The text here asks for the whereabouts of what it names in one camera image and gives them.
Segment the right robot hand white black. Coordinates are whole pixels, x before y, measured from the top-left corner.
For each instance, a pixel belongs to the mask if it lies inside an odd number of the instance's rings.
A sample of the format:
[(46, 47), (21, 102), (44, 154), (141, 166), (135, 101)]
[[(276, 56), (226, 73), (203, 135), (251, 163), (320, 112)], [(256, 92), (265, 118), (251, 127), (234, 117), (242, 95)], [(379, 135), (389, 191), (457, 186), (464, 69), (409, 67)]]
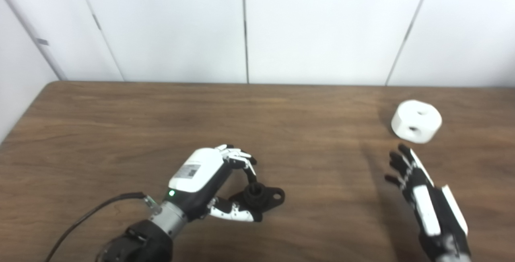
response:
[(412, 207), (419, 243), (432, 262), (470, 262), (468, 225), (448, 185), (434, 184), (417, 154), (401, 143), (389, 153), (397, 174), (385, 175)]

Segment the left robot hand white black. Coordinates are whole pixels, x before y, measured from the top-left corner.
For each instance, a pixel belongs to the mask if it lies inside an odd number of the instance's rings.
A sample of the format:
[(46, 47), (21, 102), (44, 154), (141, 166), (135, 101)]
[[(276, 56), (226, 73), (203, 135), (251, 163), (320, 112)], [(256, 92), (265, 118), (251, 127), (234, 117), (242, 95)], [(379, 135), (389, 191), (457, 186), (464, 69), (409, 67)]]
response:
[(242, 202), (217, 196), (234, 170), (243, 170), (250, 183), (256, 182), (253, 168), (256, 164), (252, 155), (230, 144), (197, 149), (169, 180), (169, 192), (164, 200), (178, 207), (187, 222), (207, 215), (233, 221), (262, 222), (263, 215)]

